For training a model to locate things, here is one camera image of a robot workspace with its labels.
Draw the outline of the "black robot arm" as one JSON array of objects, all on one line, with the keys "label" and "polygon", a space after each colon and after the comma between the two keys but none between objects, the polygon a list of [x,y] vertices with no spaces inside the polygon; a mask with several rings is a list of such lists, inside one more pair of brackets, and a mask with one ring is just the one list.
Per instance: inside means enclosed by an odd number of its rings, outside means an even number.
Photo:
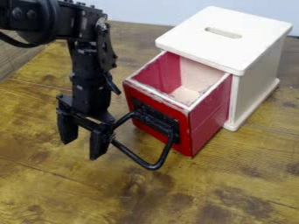
[{"label": "black robot arm", "polygon": [[79,128],[89,130],[89,158],[107,153],[113,134],[111,95],[120,94],[109,70],[117,67],[108,15],[72,0],[0,0],[0,40],[33,48],[64,39],[72,62],[72,94],[57,99],[60,140],[71,143]]}]

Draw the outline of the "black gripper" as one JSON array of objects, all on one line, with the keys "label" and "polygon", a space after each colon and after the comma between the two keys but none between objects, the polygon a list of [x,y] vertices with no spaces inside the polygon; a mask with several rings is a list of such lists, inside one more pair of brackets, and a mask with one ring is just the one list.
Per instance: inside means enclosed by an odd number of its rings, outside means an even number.
[{"label": "black gripper", "polygon": [[96,160],[108,151],[113,138],[109,128],[115,117],[108,112],[111,94],[121,94],[109,70],[116,67],[117,56],[101,59],[93,50],[71,50],[71,95],[57,96],[57,128],[60,140],[71,143],[79,137],[79,127],[91,131],[89,159]]}]

